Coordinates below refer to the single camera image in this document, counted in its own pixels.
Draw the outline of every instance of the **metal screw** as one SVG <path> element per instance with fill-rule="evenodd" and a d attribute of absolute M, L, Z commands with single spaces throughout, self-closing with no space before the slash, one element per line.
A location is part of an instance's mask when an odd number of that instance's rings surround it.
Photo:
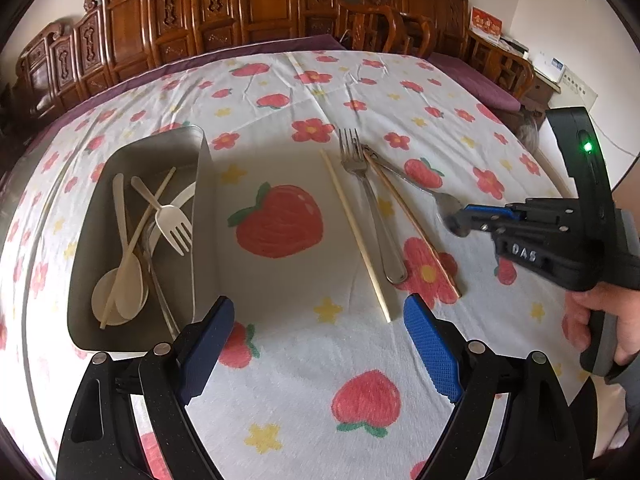
<path fill-rule="evenodd" d="M 91 358 L 91 362 L 94 365 L 101 365 L 103 362 L 107 360 L 107 354 L 105 352 L 98 352 Z"/>
<path fill-rule="evenodd" d="M 469 351 L 473 352 L 474 354 L 483 354 L 485 350 L 486 346 L 484 346 L 479 341 L 472 341 L 471 343 L 469 343 Z"/>
<path fill-rule="evenodd" d="M 169 343 L 158 343 L 154 346 L 154 354 L 167 355 L 171 351 L 171 345 Z"/>
<path fill-rule="evenodd" d="M 546 355 L 544 355 L 542 352 L 533 352 L 531 358 L 539 365 L 543 365 L 544 363 L 546 363 Z"/>

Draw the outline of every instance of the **yellow star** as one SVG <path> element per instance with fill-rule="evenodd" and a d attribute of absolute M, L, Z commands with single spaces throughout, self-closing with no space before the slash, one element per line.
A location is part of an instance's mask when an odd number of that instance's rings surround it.
<path fill-rule="evenodd" d="M 394 213 L 394 205 L 391 203 L 391 200 L 385 200 L 381 196 L 378 197 L 378 208 L 380 209 L 382 216 L 385 218 L 393 215 Z"/>
<path fill-rule="evenodd" d="M 545 317 L 545 307 L 537 301 L 531 303 L 530 315 L 533 319 L 537 319 L 538 323 L 542 323 L 542 318 Z"/>
<path fill-rule="evenodd" d="M 65 252 L 63 253 L 63 256 L 65 257 L 65 260 L 68 260 L 74 254 L 76 254 L 76 246 L 77 245 L 78 244 L 76 242 L 69 242 L 69 245 L 66 246 Z"/>
<path fill-rule="evenodd" d="M 318 323 L 335 325 L 335 317 L 342 312 L 342 307 L 331 301 L 331 298 L 324 298 L 322 305 L 314 307 L 314 312 L 318 314 Z"/>
<path fill-rule="evenodd" d="M 276 424 L 267 424 L 264 428 L 261 428 L 257 424 L 252 424 L 249 427 L 249 433 L 244 443 L 248 446 L 255 446 L 258 453 L 264 454 L 270 449 L 278 450 L 282 448 L 282 444 L 276 440 L 280 427 Z"/>
<path fill-rule="evenodd" d="M 56 223 L 53 224 L 53 234 L 56 234 L 58 231 L 60 231 L 60 229 L 62 229 L 62 226 L 65 224 L 65 219 L 64 218 L 58 218 L 56 220 Z"/>
<path fill-rule="evenodd" d="M 238 168 L 237 164 L 230 164 L 226 171 L 220 174 L 220 180 L 222 184 L 237 184 L 240 182 L 240 177 L 245 175 L 246 171 Z"/>
<path fill-rule="evenodd" d="M 476 142 L 471 137 L 464 136 L 460 140 L 462 140 L 462 142 L 464 142 L 470 148 L 473 148 L 476 145 Z"/>

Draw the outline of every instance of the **chopstick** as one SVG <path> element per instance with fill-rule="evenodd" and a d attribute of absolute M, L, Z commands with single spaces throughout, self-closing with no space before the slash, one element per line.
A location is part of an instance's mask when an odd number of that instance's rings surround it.
<path fill-rule="evenodd" d="M 171 168 L 171 170 L 169 170 L 169 173 L 167 173 L 167 176 L 162 181 L 162 184 L 160 184 L 158 191 L 156 191 L 156 199 L 160 198 L 160 196 L 162 195 L 162 192 L 164 191 L 164 188 L 171 180 L 171 177 L 174 176 L 174 173 L 175 173 L 175 168 Z M 111 309 L 113 308 L 113 305 L 116 299 L 115 292 L 117 290 L 118 284 L 120 283 L 120 280 L 122 279 L 122 269 L 124 269 L 127 266 L 127 262 L 129 261 L 130 256 L 133 254 L 133 249 L 136 247 L 136 244 L 138 243 L 138 238 L 140 238 L 140 235 L 142 234 L 142 229 L 144 229 L 146 221 L 148 220 L 149 216 L 151 216 L 151 212 L 153 210 L 154 210 L 153 207 L 151 207 L 150 205 L 146 207 L 146 210 L 143 213 L 142 218 L 140 219 L 140 223 L 138 224 L 138 227 L 136 227 L 136 230 L 133 233 L 133 236 L 131 237 L 129 246 L 127 247 L 127 250 L 122 255 L 120 265 L 118 266 L 118 271 L 116 272 L 116 279 L 113 282 L 113 286 L 111 287 L 109 297 L 107 298 L 107 304 L 105 305 L 104 311 L 102 313 L 100 330 L 104 330 L 104 327 L 107 326 L 107 320 L 109 319 L 109 315 L 111 314 Z"/>
<path fill-rule="evenodd" d="M 371 263 L 371 257 L 369 256 L 369 251 L 367 251 L 367 246 L 364 243 L 364 238 L 362 238 L 362 232 L 358 227 L 358 223 L 356 222 L 356 218 L 353 215 L 353 211 L 351 210 L 351 206 L 347 200 L 347 197 L 344 193 L 344 189 L 342 188 L 342 184 L 340 184 L 340 180 L 338 180 L 338 176 L 335 174 L 334 167 L 331 165 L 331 161 L 329 160 L 329 156 L 326 154 L 325 150 L 320 150 L 320 155 L 322 155 L 322 160 L 326 164 L 326 168 L 331 175 L 331 180 L 334 183 L 335 190 L 338 193 L 338 197 L 340 197 L 340 202 L 342 202 L 342 208 L 344 209 L 345 215 L 347 215 L 347 220 L 349 221 L 349 225 L 351 226 L 351 231 L 353 232 L 353 236 L 356 238 L 356 243 L 360 250 L 360 254 L 362 255 L 362 259 L 364 260 L 364 264 L 367 267 L 367 272 L 369 273 L 369 278 L 371 280 L 371 285 L 373 285 L 373 290 L 378 297 L 378 303 L 380 304 L 380 308 L 382 309 L 382 313 L 385 315 L 385 319 L 387 323 L 391 323 L 391 315 L 389 314 L 389 309 L 386 306 L 385 297 L 382 294 L 382 288 L 380 287 L 380 281 L 376 276 L 376 271 L 373 268 L 373 264 Z"/>
<path fill-rule="evenodd" d="M 380 168 L 380 166 L 376 164 L 376 161 L 371 158 L 369 153 L 367 153 L 367 150 L 363 150 L 363 153 L 364 153 L 364 157 L 367 159 L 367 162 L 373 168 L 373 171 L 375 171 L 376 174 L 380 177 L 380 180 L 382 180 L 382 183 L 389 190 L 389 192 L 394 196 L 394 198 L 396 199 L 396 202 L 399 203 L 400 207 L 404 211 L 404 214 L 407 216 L 409 221 L 414 225 L 415 230 L 418 231 L 418 234 L 420 235 L 422 240 L 424 240 L 424 242 L 427 244 L 427 247 L 429 248 L 431 256 L 436 261 L 438 268 L 442 272 L 444 279 L 447 280 L 447 284 L 451 287 L 451 290 L 455 292 L 457 298 L 460 298 L 462 295 L 460 294 L 460 291 L 456 286 L 456 282 L 453 280 L 451 275 L 447 272 L 447 269 L 445 269 L 444 266 L 442 265 L 442 262 L 440 261 L 440 257 L 438 256 L 438 251 L 436 251 L 433 245 L 431 245 L 429 238 L 427 238 L 427 233 L 424 232 L 424 229 L 422 228 L 422 226 L 417 221 L 414 214 L 409 209 L 409 206 L 406 204 L 404 199 L 400 196 L 400 194 L 398 193 L 398 190 L 394 187 L 394 185 L 388 179 L 384 171 L 382 171 L 382 168 Z"/>

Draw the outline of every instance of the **metal fork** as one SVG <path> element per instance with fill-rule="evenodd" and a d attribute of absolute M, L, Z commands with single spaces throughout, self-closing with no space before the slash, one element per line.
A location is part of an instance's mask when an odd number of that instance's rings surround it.
<path fill-rule="evenodd" d="M 180 256 L 191 250 L 191 222 L 175 205 L 162 205 L 139 177 L 131 178 L 131 186 L 156 210 L 156 225 Z"/>
<path fill-rule="evenodd" d="M 369 202 L 373 223 L 376 227 L 376 237 L 380 247 L 380 259 L 382 267 L 385 270 L 386 278 L 389 282 L 398 285 L 407 279 L 408 273 L 402 260 L 402 253 L 398 245 L 394 242 L 388 227 L 382 219 L 378 208 L 376 195 L 373 193 L 371 184 L 367 179 L 367 161 L 362 153 L 362 146 L 358 138 L 356 130 L 338 130 L 338 138 L 340 139 L 340 161 L 343 168 L 351 174 L 354 174 L 360 180 L 364 193 Z"/>

